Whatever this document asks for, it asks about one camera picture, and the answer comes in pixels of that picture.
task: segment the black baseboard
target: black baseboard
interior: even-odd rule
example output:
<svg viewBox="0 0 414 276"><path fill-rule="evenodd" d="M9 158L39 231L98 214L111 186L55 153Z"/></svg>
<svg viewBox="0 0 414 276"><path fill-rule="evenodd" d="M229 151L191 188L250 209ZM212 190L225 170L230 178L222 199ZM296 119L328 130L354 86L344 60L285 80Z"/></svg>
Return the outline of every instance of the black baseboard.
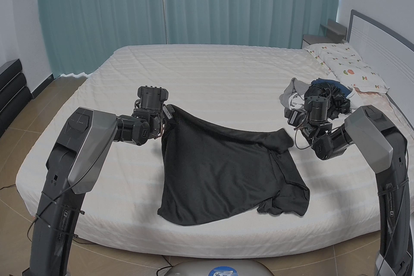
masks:
<svg viewBox="0 0 414 276"><path fill-rule="evenodd" d="M51 74L48 78L46 78L35 90L31 93L31 98L36 98L51 82L53 82L54 77Z"/></svg>

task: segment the white headboard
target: white headboard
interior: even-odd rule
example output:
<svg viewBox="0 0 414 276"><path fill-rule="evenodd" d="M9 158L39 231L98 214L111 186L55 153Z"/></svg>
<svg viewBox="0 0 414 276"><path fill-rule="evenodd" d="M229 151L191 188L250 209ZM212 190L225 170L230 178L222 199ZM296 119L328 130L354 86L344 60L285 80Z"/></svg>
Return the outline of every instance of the white headboard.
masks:
<svg viewBox="0 0 414 276"><path fill-rule="evenodd" d="M387 95L414 125L414 44L355 10L347 41L390 88Z"/></svg>

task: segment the tile floor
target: tile floor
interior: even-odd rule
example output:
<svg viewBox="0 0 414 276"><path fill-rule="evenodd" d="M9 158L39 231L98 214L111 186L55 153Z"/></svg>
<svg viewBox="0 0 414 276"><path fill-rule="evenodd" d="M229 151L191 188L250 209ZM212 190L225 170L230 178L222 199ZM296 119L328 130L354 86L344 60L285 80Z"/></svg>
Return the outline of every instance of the tile floor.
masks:
<svg viewBox="0 0 414 276"><path fill-rule="evenodd" d="M84 81L85 78L74 77L54 80L13 121L0 138L0 187L14 184L27 153L60 107ZM21 275L28 267L30 242L26 231L31 220L15 187L0 191L0 276ZM371 276L378 248L379 232L373 232L314 252L257 260L275 276ZM166 258L172 264L193 260ZM69 260L72 276L152 276L166 265L159 255L77 243L72 244Z"/></svg>

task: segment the mattress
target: mattress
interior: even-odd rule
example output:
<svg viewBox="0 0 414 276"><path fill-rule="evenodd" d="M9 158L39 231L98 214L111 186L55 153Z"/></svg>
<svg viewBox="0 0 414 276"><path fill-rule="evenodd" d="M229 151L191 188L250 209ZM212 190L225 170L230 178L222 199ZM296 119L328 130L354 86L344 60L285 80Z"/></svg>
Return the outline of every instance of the mattress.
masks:
<svg viewBox="0 0 414 276"><path fill-rule="evenodd" d="M45 181L45 162L66 119L79 106L130 115L139 86L162 86L168 89L168 103L206 121L249 131L283 127L293 136L279 95L292 77L310 82L327 75L305 50L233 45L123 47L58 111L21 165L18 191L34 215ZM414 151L413 132L387 97L373 93L363 98L396 123ZM343 118L334 120L334 127L341 123ZM298 145L306 146L301 134ZM157 215L163 191L160 139L143 146L113 143L95 187L85 196L85 215L80 215L75 233L136 252L249 258L311 251L379 230L375 176L355 146L327 161L317 159L311 149L290 151L311 194L303 217L251 209L208 224L179 226Z"/></svg>

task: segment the white patterned pillow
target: white patterned pillow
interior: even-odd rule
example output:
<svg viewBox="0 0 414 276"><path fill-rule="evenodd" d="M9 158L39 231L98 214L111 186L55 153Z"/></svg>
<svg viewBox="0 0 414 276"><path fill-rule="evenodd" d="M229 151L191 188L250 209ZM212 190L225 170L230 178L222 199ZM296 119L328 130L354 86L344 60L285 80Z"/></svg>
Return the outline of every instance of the white patterned pillow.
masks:
<svg viewBox="0 0 414 276"><path fill-rule="evenodd" d="M388 86L377 72L368 66L349 43L313 44L305 48L322 64L329 67L338 80L361 92L386 93Z"/></svg>

